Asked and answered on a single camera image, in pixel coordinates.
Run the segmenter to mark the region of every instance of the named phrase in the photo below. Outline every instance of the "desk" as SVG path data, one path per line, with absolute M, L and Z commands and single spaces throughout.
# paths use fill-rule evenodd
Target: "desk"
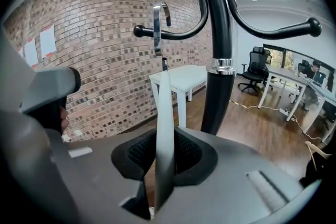
M 188 93 L 188 101 L 191 101 L 194 87 L 206 82 L 207 72 L 204 66 L 186 65 L 168 69 L 172 91 L 177 93 L 177 108 L 179 110 L 178 122 L 182 127 L 186 127 L 186 104 L 185 94 Z M 159 91 L 161 72 L 149 76 L 151 80 L 153 95 L 156 107 L 159 103 Z
M 322 99 L 321 102 L 319 103 L 316 111 L 314 112 L 314 117 L 313 117 L 314 120 L 320 114 L 320 111 L 323 107 L 324 102 L 327 101 L 327 102 L 331 103 L 332 105 L 336 106 L 336 97 L 332 92 L 330 92 L 327 89 L 323 89 L 323 88 L 317 86 L 310 79 L 304 78 L 304 81 L 306 81 L 308 86 L 311 87 Z M 310 121 L 310 123 L 303 129 L 303 131 L 305 133 L 308 131 L 310 126 L 313 124 L 314 120 Z M 336 127 L 336 121 L 332 124 L 329 131 L 324 135 L 324 137 L 322 138 L 322 142 L 324 142 L 328 138 L 328 136 L 332 133 L 332 131 L 335 129 L 335 127 Z
M 294 82 L 296 85 L 297 85 L 297 89 L 299 88 L 299 86 L 302 87 L 302 90 L 300 92 L 300 95 L 299 95 L 299 98 L 297 99 L 294 107 L 292 108 L 292 110 L 290 111 L 286 121 L 289 121 L 290 118 L 293 116 L 296 108 L 298 107 L 299 103 L 300 103 L 300 100 L 302 99 L 302 96 L 303 96 L 303 93 L 305 92 L 305 89 L 306 89 L 306 85 L 307 83 L 302 80 L 301 78 L 299 78 L 297 75 L 295 75 L 292 71 L 290 70 L 287 70 L 287 69 L 284 69 L 284 68 L 279 68 L 279 67 L 274 67 L 274 66 L 271 66 L 271 65 L 265 65 L 267 70 L 268 70 L 268 79 L 267 79 L 267 83 L 266 83 L 266 86 L 265 86 L 265 89 L 264 89 L 264 93 L 261 97 L 261 101 L 259 102 L 259 105 L 258 105 L 258 108 L 260 109 L 264 100 L 265 100 L 265 97 L 266 97 L 266 94 L 267 94 L 267 91 L 268 91 L 268 88 L 269 88 L 269 84 L 271 82 L 271 78 L 272 77 L 276 77 L 276 78 L 280 78 L 282 79 L 284 82 L 284 85 L 281 89 L 281 92 L 279 93 L 279 96 L 281 97 L 283 95 L 283 92 L 285 90 L 285 87 L 286 87 L 286 84 L 287 84 L 287 81 L 292 81 Z

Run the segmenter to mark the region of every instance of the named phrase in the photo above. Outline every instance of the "window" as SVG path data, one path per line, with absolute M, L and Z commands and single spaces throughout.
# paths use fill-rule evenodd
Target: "window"
M 272 66 L 282 67 L 282 68 L 291 70 L 296 75 L 299 75 L 299 71 L 298 71 L 299 63 L 303 63 L 306 61 L 308 62 L 309 65 L 311 65 L 314 61 L 313 58 L 307 55 L 303 55 L 298 52 L 288 50 L 285 48 L 276 47 L 276 46 L 267 45 L 267 44 L 264 44 L 264 48 L 271 52 L 270 59 L 267 59 L 268 60 L 267 62 L 269 64 L 271 64 Z M 326 75 L 326 78 L 328 78 L 328 80 L 331 80 L 330 82 L 328 82 L 328 84 L 333 85 L 333 76 L 330 76 L 330 74 L 334 74 L 335 70 L 332 67 L 326 65 L 325 63 L 321 62 L 320 71 Z M 281 80 L 279 79 L 278 80 L 275 79 L 275 83 L 281 84 L 283 82 L 281 82 Z M 294 83 L 290 83 L 290 82 L 288 82 L 287 85 L 291 88 L 296 87 Z

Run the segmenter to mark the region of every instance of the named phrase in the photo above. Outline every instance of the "white wall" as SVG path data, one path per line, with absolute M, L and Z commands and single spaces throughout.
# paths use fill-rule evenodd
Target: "white wall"
M 284 26 L 305 21 L 307 18 L 284 12 L 243 11 L 242 18 L 250 25 L 261 30 L 275 30 Z M 265 40 L 257 38 L 238 26 L 237 60 L 238 73 L 243 72 L 242 63 L 249 64 L 249 53 L 254 46 L 263 44 L 274 45 L 318 59 L 336 68 L 336 32 L 331 27 L 322 24 L 322 34 L 319 37 L 310 35 L 282 40 Z

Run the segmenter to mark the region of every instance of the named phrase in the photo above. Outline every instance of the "black mesh backrest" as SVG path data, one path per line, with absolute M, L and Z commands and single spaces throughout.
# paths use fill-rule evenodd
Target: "black mesh backrest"
M 267 61 L 267 54 L 259 52 L 250 52 L 250 64 L 247 71 L 251 73 L 261 74 L 264 72 L 265 64 Z
M 307 60 L 302 60 L 302 65 L 305 67 L 309 66 L 309 62 Z
M 300 72 L 303 72 L 305 68 L 306 68 L 305 65 L 303 65 L 302 63 L 299 63 L 299 64 L 298 64 L 298 70 L 299 70 L 299 73 L 300 73 Z
M 271 55 L 271 52 L 270 52 L 270 50 L 265 50 L 265 53 L 267 54 L 267 60 L 266 60 L 266 63 L 270 65 L 270 64 L 272 63 L 272 55 Z

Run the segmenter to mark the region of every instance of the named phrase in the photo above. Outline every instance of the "black knob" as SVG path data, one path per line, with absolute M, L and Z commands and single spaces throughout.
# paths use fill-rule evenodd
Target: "black knob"
M 133 34 L 136 36 L 136 37 L 143 37 L 143 34 L 142 34 L 142 29 L 144 28 L 143 25 L 136 25 L 133 29 Z
M 315 18 L 309 18 L 307 22 L 310 24 L 311 27 L 310 35 L 313 37 L 318 37 L 322 32 L 322 26 L 320 22 Z

